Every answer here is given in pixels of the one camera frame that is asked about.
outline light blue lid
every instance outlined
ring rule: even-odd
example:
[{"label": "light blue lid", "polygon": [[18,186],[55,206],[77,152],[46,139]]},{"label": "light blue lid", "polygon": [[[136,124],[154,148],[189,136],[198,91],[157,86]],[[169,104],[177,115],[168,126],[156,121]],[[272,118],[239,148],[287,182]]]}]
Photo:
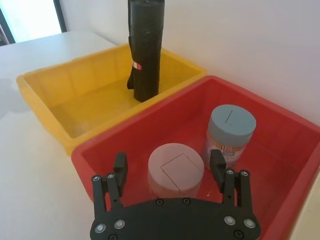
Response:
[{"label": "light blue lid", "polygon": [[208,130],[219,143],[228,147],[246,145],[256,128],[255,117],[242,107],[236,105],[220,105],[210,117]]}]

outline white table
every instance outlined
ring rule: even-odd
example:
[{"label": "white table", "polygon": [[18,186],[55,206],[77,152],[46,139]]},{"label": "white table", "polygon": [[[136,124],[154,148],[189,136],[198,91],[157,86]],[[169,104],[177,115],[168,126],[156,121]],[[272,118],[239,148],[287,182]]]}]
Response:
[{"label": "white table", "polygon": [[67,32],[0,47],[0,239],[88,240],[94,209],[63,147],[22,99],[19,74],[114,45]]}]

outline black wrapped bottle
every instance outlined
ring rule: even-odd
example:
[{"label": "black wrapped bottle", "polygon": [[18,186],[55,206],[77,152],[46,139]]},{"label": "black wrapped bottle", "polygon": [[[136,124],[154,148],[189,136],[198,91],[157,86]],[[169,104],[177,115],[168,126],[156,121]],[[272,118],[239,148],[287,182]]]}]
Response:
[{"label": "black wrapped bottle", "polygon": [[165,0],[129,0],[129,44],[133,65],[127,88],[144,102],[159,93]]}]

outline plastic jar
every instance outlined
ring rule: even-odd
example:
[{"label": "plastic jar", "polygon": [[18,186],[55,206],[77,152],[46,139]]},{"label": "plastic jar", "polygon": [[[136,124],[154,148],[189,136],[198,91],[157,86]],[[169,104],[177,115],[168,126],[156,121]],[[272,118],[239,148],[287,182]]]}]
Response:
[{"label": "plastic jar", "polygon": [[220,105],[210,116],[204,146],[204,165],[210,169],[210,152],[221,150],[226,167],[234,166],[256,128],[255,117],[236,105]]}]

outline pink round container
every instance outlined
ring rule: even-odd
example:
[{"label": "pink round container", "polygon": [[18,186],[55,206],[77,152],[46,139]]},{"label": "pink round container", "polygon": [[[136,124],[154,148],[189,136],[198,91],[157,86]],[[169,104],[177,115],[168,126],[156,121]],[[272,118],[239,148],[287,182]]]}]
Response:
[{"label": "pink round container", "polygon": [[159,146],[150,155],[148,184],[159,198],[194,198],[204,169],[202,158],[191,147],[168,143]]}]

